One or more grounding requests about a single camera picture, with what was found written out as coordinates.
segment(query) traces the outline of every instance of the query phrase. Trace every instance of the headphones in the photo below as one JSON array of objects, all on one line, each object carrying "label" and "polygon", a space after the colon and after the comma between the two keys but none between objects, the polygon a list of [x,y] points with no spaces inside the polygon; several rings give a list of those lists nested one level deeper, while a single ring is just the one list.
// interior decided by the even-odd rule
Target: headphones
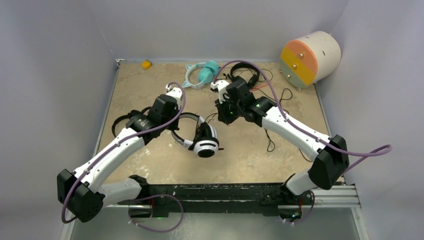
[{"label": "headphones", "polygon": [[[197,75],[199,83],[193,84],[189,81],[190,74],[192,74],[194,70],[199,68],[202,68],[202,70],[200,70],[199,74]],[[220,66],[215,61],[208,61],[199,62],[194,65],[185,65],[185,69],[187,69],[187,72],[185,73],[185,81],[182,84],[182,87],[200,89],[201,87],[203,87],[203,85],[212,82],[212,79],[215,75],[217,75],[218,71],[220,70]]]},{"label": "headphones", "polygon": [[171,131],[172,137],[177,143],[181,144],[189,151],[195,152],[201,158],[210,158],[215,155],[218,150],[223,150],[223,148],[220,148],[220,142],[217,139],[217,131],[213,126],[205,122],[203,117],[191,112],[183,112],[179,116],[179,119],[183,118],[197,121],[196,132],[194,134],[194,139],[190,141],[178,136],[175,131]]},{"label": "headphones", "polygon": [[252,89],[256,85],[256,83],[259,81],[259,75],[260,75],[259,70],[256,67],[250,65],[249,63],[239,62],[236,65],[232,66],[231,71],[229,72],[229,74],[226,74],[225,77],[229,77],[229,79],[231,80],[232,83],[237,81],[237,80],[246,81],[241,76],[234,76],[233,75],[234,71],[236,71],[238,69],[250,69],[250,70],[255,71],[253,76],[247,82],[247,87],[249,89]]}]

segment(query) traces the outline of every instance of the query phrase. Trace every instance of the metal frame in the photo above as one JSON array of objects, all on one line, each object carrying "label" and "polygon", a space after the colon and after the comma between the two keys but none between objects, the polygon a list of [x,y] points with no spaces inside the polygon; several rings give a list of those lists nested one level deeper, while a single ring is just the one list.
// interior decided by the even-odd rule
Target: metal frame
[{"label": "metal frame", "polygon": [[[126,62],[126,63],[132,63],[133,61],[127,61],[126,59],[116,59],[116,63],[117,63],[117,69],[116,69],[116,75],[114,78],[114,82],[113,82],[113,87],[111,90],[111,93],[109,95],[109,99],[107,102],[107,108],[106,108],[106,112],[104,114],[104,118],[103,121],[101,123],[100,126],[100,131],[97,137],[97,141],[95,144],[95,148],[94,148],[94,153],[93,156],[96,155],[98,148],[99,148],[99,144],[100,144],[100,139],[102,137],[103,134],[103,130],[105,127],[105,122],[108,116],[108,112],[109,112],[109,107],[111,105],[111,101],[112,101],[112,96],[115,90],[115,86],[116,86],[116,82],[118,79],[118,75],[119,75],[119,70],[120,70],[120,65],[122,64],[121,62]],[[324,106],[322,103],[322,99],[320,96],[320,93],[317,91],[317,87],[315,87],[315,92],[316,95],[318,97],[318,101],[319,101],[319,105],[322,111],[322,115],[324,117],[324,121],[327,127],[327,131],[328,134],[331,136],[331,130],[327,121],[327,116],[324,110]],[[365,224],[363,222],[363,218],[362,218],[362,210],[361,210],[361,204],[358,198],[358,193],[356,191],[356,187],[354,185],[351,186],[347,186],[347,185],[340,185],[340,186],[333,186],[332,189],[330,190],[322,190],[322,189],[314,189],[313,190],[314,194],[315,194],[315,205],[314,208],[350,208],[352,211],[352,216],[354,218],[354,222],[355,222],[355,226],[358,232],[358,236],[360,240],[369,240],[369,237],[367,235],[366,232],[366,228],[365,228]],[[309,208],[311,205],[304,205],[305,208]],[[298,205],[279,205],[278,209],[296,209],[298,208]],[[150,208],[149,205],[109,205],[107,206],[107,208],[132,208],[132,209],[148,209]],[[68,212],[67,214],[67,218],[71,218],[72,214],[70,212]],[[73,229],[74,229],[75,223],[69,223],[69,224],[64,224],[61,234],[60,234],[60,240],[69,240],[71,238]]]}]

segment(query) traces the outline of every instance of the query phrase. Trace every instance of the beige tabletop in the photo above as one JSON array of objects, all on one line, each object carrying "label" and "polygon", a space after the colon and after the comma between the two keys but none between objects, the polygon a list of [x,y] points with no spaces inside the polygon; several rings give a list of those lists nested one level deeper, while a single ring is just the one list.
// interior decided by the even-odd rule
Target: beige tabletop
[{"label": "beige tabletop", "polygon": [[[139,63],[121,64],[99,149],[103,149],[114,139],[111,126],[117,117],[131,110],[142,110],[151,106],[157,96],[165,93],[167,83],[176,81],[183,84],[185,65],[186,63],[154,63],[151,68],[145,70]],[[314,85],[297,92],[279,73],[279,63],[258,62],[257,65],[273,73],[271,83],[278,96],[284,88],[291,90],[293,98],[281,102],[291,116],[321,133],[328,133]],[[191,74],[190,80],[193,83],[197,81],[199,71]],[[230,69],[226,68],[222,72],[229,73]],[[248,80],[252,74],[245,71],[241,76]],[[269,87],[263,87],[261,90],[271,96]],[[258,90],[253,93],[257,98],[264,95]],[[214,101],[218,94],[210,91],[209,86],[200,90],[186,88],[185,94],[184,112],[196,113],[204,118],[217,112]],[[288,97],[290,93],[286,90],[284,98]],[[125,123],[126,121],[122,121],[118,124],[117,133]],[[264,129],[246,122],[243,118],[237,119],[230,126],[218,120],[213,120],[210,124],[216,128],[220,147],[225,148],[215,156],[198,157],[194,152],[176,143],[170,131],[165,130],[158,138],[130,156],[105,183],[122,181],[130,175],[145,177],[150,184],[283,182],[291,174],[311,165],[302,157],[297,147],[270,131],[275,150],[267,152],[269,141]],[[195,121],[181,119],[179,127],[178,133],[181,137],[193,139]]]}]

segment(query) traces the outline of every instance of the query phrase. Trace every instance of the yellow cube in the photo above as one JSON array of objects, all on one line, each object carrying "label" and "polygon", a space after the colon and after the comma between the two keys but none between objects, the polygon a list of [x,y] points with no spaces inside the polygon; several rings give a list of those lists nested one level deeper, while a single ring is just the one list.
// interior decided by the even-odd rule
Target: yellow cube
[{"label": "yellow cube", "polygon": [[142,66],[144,69],[149,69],[149,68],[152,66],[152,63],[151,63],[151,62],[149,62],[149,61],[147,61],[147,60],[145,60],[145,61],[141,64],[141,66]]}]

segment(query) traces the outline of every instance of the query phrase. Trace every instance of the white wall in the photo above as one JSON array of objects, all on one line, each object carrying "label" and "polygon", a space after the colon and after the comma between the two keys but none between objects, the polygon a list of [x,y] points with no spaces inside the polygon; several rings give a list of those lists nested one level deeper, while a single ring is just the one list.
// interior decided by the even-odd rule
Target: white wall
[{"label": "white wall", "polygon": [[332,34],[341,63],[318,85],[331,131],[350,150],[393,145],[346,174],[372,240],[424,236],[423,23],[420,0],[350,0]]},{"label": "white wall", "polygon": [[276,60],[330,32],[348,0],[88,0],[113,53],[131,60]]},{"label": "white wall", "polygon": [[93,153],[115,60],[84,0],[0,0],[0,239],[58,239],[56,176]]}]

